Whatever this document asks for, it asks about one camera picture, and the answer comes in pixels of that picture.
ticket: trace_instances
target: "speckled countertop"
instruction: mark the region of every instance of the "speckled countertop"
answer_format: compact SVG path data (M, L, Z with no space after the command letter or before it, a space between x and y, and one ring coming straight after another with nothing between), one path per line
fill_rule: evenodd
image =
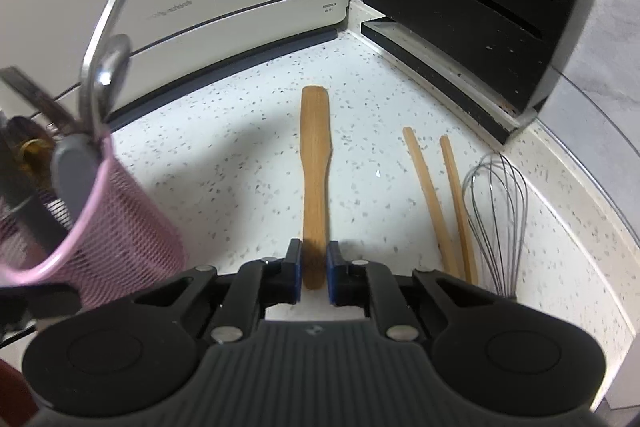
M346 259L382 261L393 272L441 267L440 253L402 127L415 129L450 234L458 238L438 139L449 134L462 175L488 146L428 92L353 34L220 80L114 134L116 153L180 228L190 263L228 273L250 259L283 256L302 231L298 155L302 87L326 87L333 156L330 237ZM592 333L613 366L628 333L593 263L545 201L530 196L518 296ZM334 309L326 291L271 317L359 316Z

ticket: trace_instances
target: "wire whisk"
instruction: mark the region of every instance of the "wire whisk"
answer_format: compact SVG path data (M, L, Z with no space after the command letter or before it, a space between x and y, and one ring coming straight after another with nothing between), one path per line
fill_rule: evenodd
M462 191L493 289L515 299L529 207L524 176L505 156L493 152L467 173Z

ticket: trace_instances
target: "wooden spatula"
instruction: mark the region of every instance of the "wooden spatula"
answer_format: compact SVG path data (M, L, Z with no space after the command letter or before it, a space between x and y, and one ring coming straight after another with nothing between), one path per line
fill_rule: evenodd
M302 89L300 107L300 158L305 175L302 279L310 290L321 288L324 284L326 174L330 157L329 95L324 87L306 86Z

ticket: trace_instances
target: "pink wire basket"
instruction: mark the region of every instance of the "pink wire basket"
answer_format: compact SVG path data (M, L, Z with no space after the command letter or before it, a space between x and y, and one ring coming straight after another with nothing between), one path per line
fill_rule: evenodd
M66 282L90 309L148 287L184 269L186 252L176 228L114 158L111 136L94 188L65 240L48 257L0 200L0 282ZM47 203L63 224L60 200Z

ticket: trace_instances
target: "chopstick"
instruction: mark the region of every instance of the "chopstick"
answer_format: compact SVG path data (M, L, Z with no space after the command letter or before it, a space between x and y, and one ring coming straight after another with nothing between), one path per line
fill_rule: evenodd
M453 156L453 149L449 136L446 134L440 137L440 148L444 156L444 165L447 167L449 186L453 195L453 207L456 211L458 222L458 232L460 234L460 247L462 247L462 263L465 269L465 280L471 284L478 284L478 267L476 266L476 256L474 246L471 241L471 231L469 230L468 216L466 215L465 203L462 197L462 187L460 186L460 176L456 167L456 160Z
M424 161L422 151L420 151L420 145L415 137L414 130L411 127L405 127L402 130L404 141L409 147L409 154L414 162L415 171L418 174L418 180L420 181L420 188L424 194L424 199L427 201L429 207L429 213L431 215L431 222L436 232L436 238L438 240L438 246L440 247L440 254L442 256L442 266L447 273L454 277L460 277L460 270L456 261L456 255L454 253L453 244L449 237L449 231L442 215L442 208L436 195L436 190L433 187L433 181L429 174L427 163Z

